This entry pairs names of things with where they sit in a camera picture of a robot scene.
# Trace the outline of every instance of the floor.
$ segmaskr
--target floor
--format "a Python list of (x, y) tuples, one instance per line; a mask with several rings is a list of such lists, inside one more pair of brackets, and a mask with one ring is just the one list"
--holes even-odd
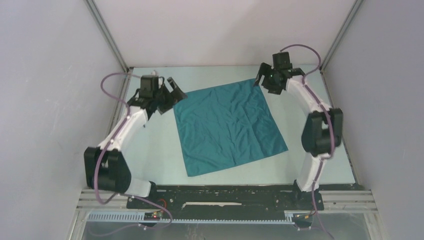
[[(313, 65), (296, 66), (308, 72)], [(184, 92), (215, 87), (255, 78), (259, 66), (142, 67), (133, 74), (148, 75), (156, 70), (160, 76), (173, 77)], [(312, 89), (327, 103), (329, 98), (321, 75), (316, 72), (307, 80)], [(126, 95), (128, 100), (140, 87), (140, 79), (132, 78)], [(123, 153), (126, 159), (137, 159), (128, 166), (133, 175), (160, 185), (271, 185), (292, 184), (305, 157), (301, 135), (306, 115), (291, 95), (267, 93), (262, 89), (271, 114), (288, 146), (288, 151), (258, 161), (200, 176), (188, 177), (180, 139), (172, 110), (154, 113)], [(323, 170), (321, 184), (351, 184), (354, 175), (343, 144), (338, 147)]]

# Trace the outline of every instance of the robotic arm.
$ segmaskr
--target robotic arm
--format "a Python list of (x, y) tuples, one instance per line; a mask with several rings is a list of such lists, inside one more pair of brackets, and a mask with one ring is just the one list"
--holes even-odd
[(268, 93), (280, 95), (285, 90), (300, 102), (307, 115), (301, 137), (306, 156), (294, 185), (298, 192), (315, 191), (319, 187), (318, 182), (326, 159), (331, 153), (330, 129), (323, 129), (323, 123), (328, 125), (324, 110), (332, 123), (334, 147), (340, 146), (342, 142), (343, 113), (339, 108), (331, 108), (313, 93), (304, 77), (305, 73), (300, 68), (293, 68), (288, 52), (273, 54), (272, 60), (273, 67), (264, 62), (260, 65), (254, 85), (259, 85), (263, 79), (262, 86)]
[(104, 150), (97, 178), (98, 188), (143, 198), (149, 196), (154, 183), (133, 177), (128, 167), (131, 162), (124, 159), (123, 152), (127, 149), (134, 134), (147, 123), (156, 110), (160, 114), (164, 114), (176, 103), (187, 98), (172, 77), (167, 79), (173, 89), (172, 92), (169, 92), (164, 80), (163, 77), (157, 75), (143, 75), (140, 78), (140, 88), (127, 102), (129, 114), (119, 120), (111, 133), (97, 147), (88, 147), (85, 150), (85, 176), (90, 188), (94, 188), (96, 162)]

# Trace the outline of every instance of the table surface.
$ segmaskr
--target table surface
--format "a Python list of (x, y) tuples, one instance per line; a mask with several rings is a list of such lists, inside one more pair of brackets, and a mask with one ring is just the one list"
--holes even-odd
[[(306, 73), (313, 65), (297, 66)], [(215, 87), (255, 78), (259, 66), (194, 66), (194, 67), (138, 67), (135, 75), (148, 75), (156, 70), (165, 79), (173, 77), (183, 92)], [(312, 89), (329, 102), (321, 75), (315, 72), (307, 77)], [(126, 100), (140, 87), (140, 79), (130, 81)], [(297, 178), (305, 158), (301, 135), (306, 116), (300, 104), (290, 94), (267, 93), (262, 89), (271, 114), (280, 130), (288, 151), (241, 166), (188, 177), (184, 165), (180, 139), (174, 111), (163, 115), (154, 113), (134, 136), (125, 159), (132, 161), (128, 166), (131, 174), (160, 185), (271, 185), (292, 184)], [(344, 145), (338, 147), (334, 157), (323, 170), (321, 184), (351, 184), (354, 175)]]

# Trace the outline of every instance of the teal cloth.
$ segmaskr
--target teal cloth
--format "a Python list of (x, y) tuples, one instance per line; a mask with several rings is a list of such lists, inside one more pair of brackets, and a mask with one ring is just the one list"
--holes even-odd
[(187, 93), (173, 107), (189, 177), (288, 150), (255, 79)]

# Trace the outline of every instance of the white wall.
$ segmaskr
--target white wall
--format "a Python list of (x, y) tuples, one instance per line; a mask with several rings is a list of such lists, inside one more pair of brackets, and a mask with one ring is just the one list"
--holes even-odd
[(424, 1), (365, 1), (325, 71), (359, 179), (394, 240), (423, 239)]
[[(131, 67), (258, 65), (295, 43), (325, 56), (355, 0), (97, 0)], [(295, 64), (315, 55), (293, 48)]]
[(65, 239), (121, 69), (82, 0), (2, 0), (0, 36), (0, 239)]

